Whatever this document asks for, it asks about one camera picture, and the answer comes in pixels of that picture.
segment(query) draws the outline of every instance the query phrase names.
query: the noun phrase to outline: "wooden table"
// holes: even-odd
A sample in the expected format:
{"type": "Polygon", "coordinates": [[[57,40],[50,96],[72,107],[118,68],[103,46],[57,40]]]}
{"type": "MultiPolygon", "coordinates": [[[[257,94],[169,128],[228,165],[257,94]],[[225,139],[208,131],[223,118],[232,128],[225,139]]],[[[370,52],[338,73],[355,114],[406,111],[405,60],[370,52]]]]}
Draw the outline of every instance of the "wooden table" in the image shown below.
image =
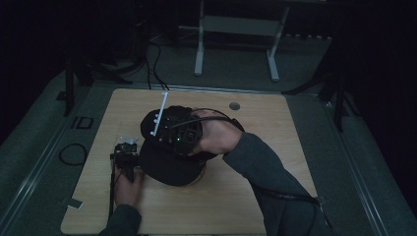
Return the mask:
{"type": "MultiPolygon", "coordinates": [[[[94,234],[103,229],[109,209],[109,154],[120,137],[141,136],[140,123],[159,109],[161,90],[114,91],[92,144],[73,199],[83,207],[68,207],[61,230],[66,234],[94,234]]],[[[210,91],[169,92],[170,105],[206,107],[236,118],[247,132],[263,139],[285,168],[312,195],[316,189],[294,127],[288,105],[277,94],[210,91]],[[239,110],[229,108],[231,102],[239,110]]],[[[172,187],[147,176],[140,202],[141,234],[262,234],[263,217],[252,189],[241,175],[218,156],[208,162],[203,178],[192,186],[172,187]]]]}

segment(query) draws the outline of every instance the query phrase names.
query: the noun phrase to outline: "dark background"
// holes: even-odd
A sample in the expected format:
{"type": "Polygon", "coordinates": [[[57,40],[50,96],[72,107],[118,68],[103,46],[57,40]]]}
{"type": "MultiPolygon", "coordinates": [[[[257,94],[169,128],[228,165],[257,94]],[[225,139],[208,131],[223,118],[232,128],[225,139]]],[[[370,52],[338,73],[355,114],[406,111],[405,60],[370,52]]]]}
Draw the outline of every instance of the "dark background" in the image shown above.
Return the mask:
{"type": "MultiPolygon", "coordinates": [[[[64,69],[65,59],[71,53],[66,39],[76,41],[84,49],[88,47],[83,47],[83,42],[94,40],[96,47],[86,52],[97,60],[112,60],[114,48],[107,40],[112,31],[103,21],[98,2],[108,3],[41,0],[1,3],[0,143],[19,124],[47,83],[64,69]]],[[[154,25],[175,38],[178,25],[197,25],[199,4],[196,2],[154,1],[146,12],[154,25]]],[[[413,181],[417,179],[414,148],[417,140],[417,3],[411,0],[394,4],[355,1],[363,7],[354,8],[335,8],[333,3],[340,2],[291,3],[293,8],[285,32],[302,37],[319,34],[333,38],[331,54],[323,64],[330,65],[329,70],[342,68],[349,75],[347,88],[404,197],[416,213],[417,194],[413,181]]],[[[245,8],[233,11],[239,14],[245,12],[245,8]]]]}

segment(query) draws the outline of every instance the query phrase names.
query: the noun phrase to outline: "black wire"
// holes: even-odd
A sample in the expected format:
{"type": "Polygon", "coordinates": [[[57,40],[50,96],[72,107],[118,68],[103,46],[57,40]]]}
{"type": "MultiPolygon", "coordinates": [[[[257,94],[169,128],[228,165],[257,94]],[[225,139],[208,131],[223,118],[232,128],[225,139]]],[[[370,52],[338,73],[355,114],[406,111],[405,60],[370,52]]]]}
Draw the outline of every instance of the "black wire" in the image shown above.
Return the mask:
{"type": "Polygon", "coordinates": [[[112,169],[111,169],[111,178],[110,178],[110,203],[108,206],[108,220],[110,220],[111,215],[113,215],[113,210],[114,210],[114,188],[116,186],[117,181],[119,181],[120,176],[123,173],[123,170],[120,172],[120,174],[117,176],[116,180],[115,180],[115,160],[113,159],[113,165],[112,165],[112,169]]]}
{"type": "Polygon", "coordinates": [[[144,64],[145,64],[145,59],[142,60],[141,62],[135,61],[135,60],[134,60],[132,65],[129,65],[129,66],[126,66],[126,67],[123,67],[123,68],[114,69],[114,70],[112,70],[112,72],[114,72],[118,75],[122,75],[122,74],[125,74],[125,73],[129,73],[129,72],[135,73],[135,72],[138,72],[138,71],[142,70],[142,68],[144,67],[144,64]]]}
{"type": "Polygon", "coordinates": [[[59,151],[59,159],[61,160],[61,162],[64,163],[64,164],[66,164],[66,165],[71,165],[71,166],[84,165],[86,163],[86,161],[87,161],[87,155],[88,155],[87,149],[83,145],[77,144],[77,143],[67,145],[67,146],[63,147],[59,151]],[[64,157],[62,156],[62,153],[64,152],[64,150],[66,150],[67,148],[70,148],[70,147],[80,147],[83,150],[83,153],[84,153],[83,158],[84,158],[84,160],[82,162],[79,162],[79,163],[71,163],[71,162],[68,162],[68,161],[64,160],[64,157]]]}
{"type": "Polygon", "coordinates": [[[155,79],[159,82],[159,84],[160,84],[160,86],[162,87],[163,90],[169,90],[168,85],[159,77],[159,75],[156,72],[156,65],[157,65],[157,62],[158,62],[160,54],[161,54],[161,49],[158,45],[156,45],[155,43],[152,43],[151,41],[149,42],[149,44],[155,46],[158,49],[158,53],[157,53],[155,62],[153,63],[152,69],[150,68],[149,60],[146,57],[146,63],[147,63],[147,68],[148,68],[148,87],[149,87],[149,89],[151,89],[150,75],[153,75],[155,77],[155,79]]]}
{"type": "Polygon", "coordinates": [[[210,111],[214,111],[214,112],[217,112],[217,113],[219,113],[219,114],[221,114],[221,115],[223,115],[223,116],[225,116],[225,117],[227,117],[227,118],[229,118],[226,114],[224,114],[223,112],[221,112],[221,111],[219,111],[219,110],[215,110],[215,109],[211,109],[211,108],[196,108],[196,109],[193,109],[191,112],[190,112],[190,114],[191,113],[193,113],[193,112],[195,112],[195,111],[198,111],[198,110],[210,110],[210,111]]]}
{"type": "Polygon", "coordinates": [[[152,87],[150,86],[150,67],[149,67],[149,60],[148,60],[148,58],[147,57],[145,57],[145,62],[146,62],[146,64],[147,64],[147,71],[148,71],[148,88],[149,88],[149,90],[151,90],[152,89],[152,87]]]}
{"type": "Polygon", "coordinates": [[[316,207],[321,208],[323,217],[325,218],[325,224],[328,226],[328,228],[332,229],[332,226],[331,226],[330,222],[328,221],[328,217],[325,215],[325,212],[323,211],[322,206],[317,199],[315,199],[311,196],[308,196],[308,195],[293,195],[293,194],[280,193],[280,192],[275,191],[275,190],[262,188],[262,187],[254,184],[252,182],[250,182],[250,184],[251,184],[253,189],[256,189],[259,192],[261,192],[261,193],[263,193],[267,196],[276,198],[276,199],[281,199],[281,200],[286,200],[286,201],[297,201],[297,202],[304,202],[304,203],[312,204],[313,208],[314,208],[314,218],[313,218],[313,223],[310,226],[309,233],[313,228],[314,221],[316,220],[316,214],[317,214],[316,207]]]}
{"type": "Polygon", "coordinates": [[[312,229],[313,229],[313,226],[314,226],[314,221],[316,221],[316,214],[317,214],[317,209],[316,209],[316,207],[317,207],[317,206],[312,205],[312,207],[313,207],[313,210],[314,210],[314,217],[313,217],[312,223],[310,224],[309,231],[307,232],[307,235],[310,235],[310,233],[312,232],[312,229]]]}
{"type": "Polygon", "coordinates": [[[198,121],[207,121],[207,120],[221,120],[221,121],[228,121],[228,122],[232,123],[232,121],[230,120],[230,118],[227,118],[227,117],[223,117],[223,116],[208,116],[208,117],[202,117],[202,118],[195,119],[195,120],[184,121],[182,123],[179,123],[179,124],[176,124],[176,125],[173,125],[173,126],[169,127],[169,129],[174,129],[174,128],[177,128],[177,127],[180,127],[180,126],[184,126],[184,125],[187,125],[187,124],[190,124],[190,123],[194,123],[194,122],[198,122],[198,121]]]}

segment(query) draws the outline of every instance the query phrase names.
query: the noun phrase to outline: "white metal frame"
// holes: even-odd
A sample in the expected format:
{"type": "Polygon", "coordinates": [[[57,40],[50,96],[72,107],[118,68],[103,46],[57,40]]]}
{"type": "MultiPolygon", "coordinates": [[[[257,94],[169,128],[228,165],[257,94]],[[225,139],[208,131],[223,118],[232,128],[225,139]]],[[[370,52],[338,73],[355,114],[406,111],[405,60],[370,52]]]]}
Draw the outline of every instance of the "white metal frame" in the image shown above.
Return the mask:
{"type": "Polygon", "coordinates": [[[275,82],[279,80],[278,70],[274,55],[278,47],[279,40],[286,18],[288,16],[289,7],[285,7],[280,21],[255,20],[219,16],[205,16],[205,0],[201,0],[200,5],[200,25],[199,25],[199,47],[197,49],[196,67],[194,74],[200,76],[203,72],[203,60],[205,55],[204,33],[205,31],[218,31],[230,33],[242,33],[253,35],[273,36],[273,44],[267,50],[267,58],[271,79],[275,82]]]}

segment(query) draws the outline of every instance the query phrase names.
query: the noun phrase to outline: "person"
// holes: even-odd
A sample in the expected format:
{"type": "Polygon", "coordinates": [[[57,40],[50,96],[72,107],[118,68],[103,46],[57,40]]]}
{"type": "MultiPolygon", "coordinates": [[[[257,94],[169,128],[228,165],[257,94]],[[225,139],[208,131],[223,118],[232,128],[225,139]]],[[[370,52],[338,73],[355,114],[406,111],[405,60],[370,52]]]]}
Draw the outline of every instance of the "person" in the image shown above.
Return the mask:
{"type": "Polygon", "coordinates": [[[113,211],[106,227],[98,235],[137,235],[142,219],[138,204],[141,200],[145,174],[142,170],[137,171],[133,183],[118,168],[115,168],[115,176],[114,202],[117,208],[113,211]]]}
{"type": "MultiPolygon", "coordinates": [[[[211,110],[198,110],[193,114],[199,117],[221,116],[211,110]]],[[[203,121],[202,125],[203,136],[190,155],[200,151],[224,154],[223,160],[229,166],[246,178],[252,186],[257,186],[253,190],[264,216],[267,235],[333,235],[319,206],[304,201],[275,198],[261,191],[267,189],[288,195],[310,196],[297,179],[285,170],[277,154],[258,136],[242,132],[227,121],[207,120],[203,121]]],[[[125,191],[128,188],[120,188],[116,192],[119,190],[125,191]]]]}

